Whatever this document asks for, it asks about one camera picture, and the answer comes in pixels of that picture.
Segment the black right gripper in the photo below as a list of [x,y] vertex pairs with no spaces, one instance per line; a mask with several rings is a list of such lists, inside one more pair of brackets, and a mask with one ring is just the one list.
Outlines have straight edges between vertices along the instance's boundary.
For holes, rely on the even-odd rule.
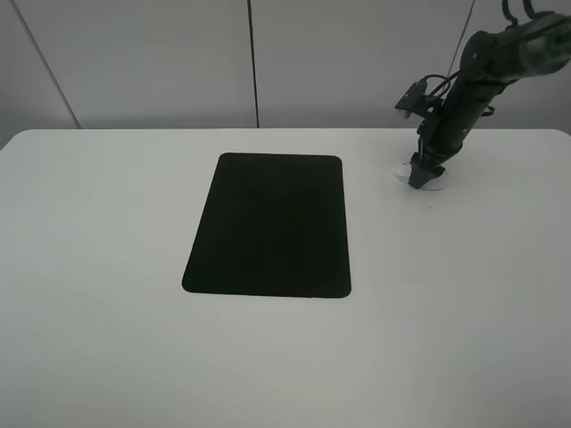
[[483,86],[454,86],[443,106],[419,131],[418,152],[410,159],[409,186],[420,189],[432,177],[441,177],[447,161],[463,142],[487,107]]

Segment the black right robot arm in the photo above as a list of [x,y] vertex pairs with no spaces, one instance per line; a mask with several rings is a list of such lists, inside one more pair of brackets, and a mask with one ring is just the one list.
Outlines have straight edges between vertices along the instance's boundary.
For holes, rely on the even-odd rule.
[[460,69],[442,105],[418,130],[410,159],[415,188],[440,177],[492,100],[522,78],[545,76],[570,62],[570,18],[548,13],[500,33],[478,31],[463,51]]

